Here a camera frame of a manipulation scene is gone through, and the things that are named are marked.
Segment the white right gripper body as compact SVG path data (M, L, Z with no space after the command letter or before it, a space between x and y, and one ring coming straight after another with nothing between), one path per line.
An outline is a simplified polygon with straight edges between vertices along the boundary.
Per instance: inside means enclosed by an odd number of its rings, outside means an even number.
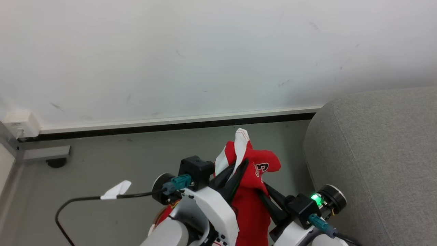
M347 205L343 193L326 184L311 196L296 195L288 209L289 217L270 231L275 246L346 246L336 237L338 230L327 221Z

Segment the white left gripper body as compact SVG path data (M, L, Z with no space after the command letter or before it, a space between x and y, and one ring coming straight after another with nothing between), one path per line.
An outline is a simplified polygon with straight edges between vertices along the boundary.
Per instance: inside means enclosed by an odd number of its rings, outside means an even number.
M152 226L153 246L234 246L239 233L236 214L219 190L182 189L168 216Z

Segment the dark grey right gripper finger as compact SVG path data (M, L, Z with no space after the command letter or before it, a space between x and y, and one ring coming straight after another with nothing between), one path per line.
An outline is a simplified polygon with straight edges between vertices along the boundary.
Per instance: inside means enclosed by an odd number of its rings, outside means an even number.
M268 185L267 183L264 183L267 195L262 192L262 203L265 208L273 208L276 207L271 200L275 202L276 205L280 209L288 209L289 204L296 198L296 196L293 195L283 195L279 191L277 191L272 186Z

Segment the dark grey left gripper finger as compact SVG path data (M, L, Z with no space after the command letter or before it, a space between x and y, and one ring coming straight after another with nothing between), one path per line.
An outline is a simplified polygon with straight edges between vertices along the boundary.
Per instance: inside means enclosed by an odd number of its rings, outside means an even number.
M256 193L275 225L281 224L284 220L288 219L289 215L271 200L269 194L265 194L259 189L256 190Z
M232 172L234 171L235 164L226 167L219 174L216 174L213 179L210 180L210 188L214 190L222 189L228 182Z
M234 200L236 191L241 184L248 164L249 159L244 159L238 167L235 165L234 171L228 179L228 182L222 189L218 189L218 192L222 195L223 199L228 203L228 205L231 205Z

